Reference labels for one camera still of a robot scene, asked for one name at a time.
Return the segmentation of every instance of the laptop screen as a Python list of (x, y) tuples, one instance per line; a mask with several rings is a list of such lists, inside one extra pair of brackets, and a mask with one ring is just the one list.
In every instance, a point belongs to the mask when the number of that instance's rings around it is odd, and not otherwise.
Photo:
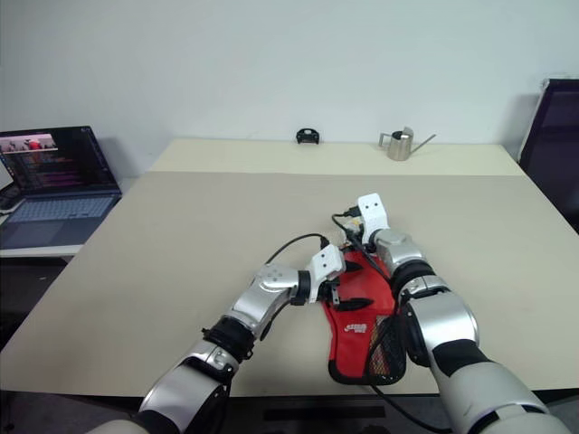
[(0, 158), (24, 194), (119, 189), (90, 127), (0, 133)]

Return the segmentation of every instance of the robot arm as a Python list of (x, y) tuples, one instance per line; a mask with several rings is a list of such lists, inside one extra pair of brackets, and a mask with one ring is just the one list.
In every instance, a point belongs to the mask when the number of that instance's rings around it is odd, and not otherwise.
[(391, 276), (406, 351), (431, 369), (454, 432), (569, 432), (513, 373), (481, 352), (474, 315), (408, 235), (386, 227), (369, 240)]
[[(400, 307), (403, 340), (413, 362), (431, 369), (451, 425), (460, 434), (569, 434), (563, 423), (504, 366), (479, 349), (474, 315), (436, 276), (412, 239), (388, 227), (377, 194), (358, 199), (358, 246), (385, 264)], [(134, 421), (116, 420), (90, 434), (205, 432), (215, 409), (255, 340), (288, 303), (318, 300), (320, 287), (346, 269), (336, 246), (317, 253), (304, 270), (266, 264), (250, 287), (173, 369), (153, 386)]]
[(132, 421), (115, 420), (90, 434), (206, 432), (227, 399), (239, 365), (252, 356), (287, 304), (316, 302), (319, 288), (346, 269), (340, 250), (327, 245), (304, 270), (265, 264), (249, 288), (204, 338), (153, 386)]

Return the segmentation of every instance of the laptop keyboard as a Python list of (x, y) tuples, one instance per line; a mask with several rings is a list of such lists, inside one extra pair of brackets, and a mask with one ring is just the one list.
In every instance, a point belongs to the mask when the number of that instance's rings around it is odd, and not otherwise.
[(89, 197), (24, 202), (10, 217), (11, 223), (43, 222), (101, 217), (113, 197)]

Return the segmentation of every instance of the black mesh pocket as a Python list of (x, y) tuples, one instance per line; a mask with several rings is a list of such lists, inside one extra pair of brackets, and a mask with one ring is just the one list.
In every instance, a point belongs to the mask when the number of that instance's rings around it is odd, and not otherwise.
[(367, 373), (372, 384), (398, 382), (406, 372), (406, 352), (397, 316), (377, 316), (369, 347)]

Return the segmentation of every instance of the white wall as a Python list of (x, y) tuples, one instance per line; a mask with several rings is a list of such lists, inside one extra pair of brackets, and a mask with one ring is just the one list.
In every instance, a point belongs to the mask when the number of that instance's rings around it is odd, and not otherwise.
[(579, 72), (576, 0), (0, 0), (5, 129), (88, 123), (118, 175), (171, 137), (520, 142)]

